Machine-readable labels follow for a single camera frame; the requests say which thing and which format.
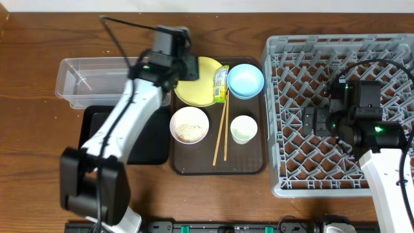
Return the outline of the white cup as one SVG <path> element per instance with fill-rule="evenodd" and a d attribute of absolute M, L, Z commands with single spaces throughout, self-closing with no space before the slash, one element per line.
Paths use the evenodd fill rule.
<path fill-rule="evenodd" d="M 230 132 L 237 144 L 246 144 L 258 131 L 256 121 L 247 115 L 240 115 L 234 118 L 230 124 Z"/>

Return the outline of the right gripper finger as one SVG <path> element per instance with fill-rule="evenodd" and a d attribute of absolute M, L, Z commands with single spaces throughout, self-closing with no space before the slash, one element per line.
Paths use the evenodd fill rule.
<path fill-rule="evenodd" d="M 301 114 L 304 135 L 310 135 L 314 126 L 314 107 L 304 107 Z"/>
<path fill-rule="evenodd" d="M 318 137 L 330 137 L 331 132 L 327 127 L 327 118 L 329 116 L 329 109 L 317 108 L 316 120 L 314 125 L 314 134 Z"/>

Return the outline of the yellow plate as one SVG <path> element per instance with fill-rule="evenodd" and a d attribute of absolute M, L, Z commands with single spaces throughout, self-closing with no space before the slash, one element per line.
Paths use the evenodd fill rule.
<path fill-rule="evenodd" d="M 179 81 L 174 89 L 176 96 L 185 104 L 195 107 L 207 107 L 214 104 L 214 78 L 221 68 L 229 68 L 217 60 L 201 56 L 199 62 L 199 79 L 196 81 Z"/>

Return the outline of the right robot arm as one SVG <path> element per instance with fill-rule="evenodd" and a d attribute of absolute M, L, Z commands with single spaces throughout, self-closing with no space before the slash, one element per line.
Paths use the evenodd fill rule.
<path fill-rule="evenodd" d="M 303 108 L 303 133 L 350 145 L 367 179 L 380 231 L 412 232 L 410 140 L 400 123 L 382 119 L 380 82 L 347 80 L 333 84 L 329 94 L 329 106 Z"/>

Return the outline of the green snack wrapper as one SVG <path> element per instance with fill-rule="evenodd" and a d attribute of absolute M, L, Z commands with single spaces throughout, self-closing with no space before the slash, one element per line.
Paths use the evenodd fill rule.
<path fill-rule="evenodd" d="M 223 65 L 215 71 L 213 77 L 213 103 L 224 103 L 226 101 L 229 68 L 229 65 Z"/>

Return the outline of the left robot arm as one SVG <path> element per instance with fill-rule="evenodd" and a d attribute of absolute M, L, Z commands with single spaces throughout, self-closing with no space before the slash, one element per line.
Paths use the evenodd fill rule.
<path fill-rule="evenodd" d="M 185 50 L 146 49 L 125 63 L 124 92 L 105 122 L 81 148 L 61 154 L 61 207 L 93 219 L 90 232 L 138 232 L 142 218 L 129 207 L 125 172 L 131 150 L 164 94 L 199 79 L 199 59 Z"/>

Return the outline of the light blue bowl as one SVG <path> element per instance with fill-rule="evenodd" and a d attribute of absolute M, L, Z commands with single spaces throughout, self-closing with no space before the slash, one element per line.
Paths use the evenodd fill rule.
<path fill-rule="evenodd" d="M 255 97 L 262 91 L 265 84 L 261 70 L 247 63 L 231 68 L 227 82 L 230 92 L 241 100 Z"/>

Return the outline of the pile of rice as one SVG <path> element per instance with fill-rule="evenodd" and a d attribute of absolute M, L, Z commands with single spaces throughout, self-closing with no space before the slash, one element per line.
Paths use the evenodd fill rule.
<path fill-rule="evenodd" d="M 199 125 L 180 124 L 175 127 L 175 133 L 181 142 L 193 143 L 203 138 L 206 128 Z"/>

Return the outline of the white rice bowl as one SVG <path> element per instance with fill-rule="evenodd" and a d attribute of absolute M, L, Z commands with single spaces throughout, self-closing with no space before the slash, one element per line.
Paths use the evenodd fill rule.
<path fill-rule="evenodd" d="M 182 144 L 196 144 L 206 135 L 210 122 L 204 111 L 196 107 L 177 110 L 169 123 L 173 138 Z"/>

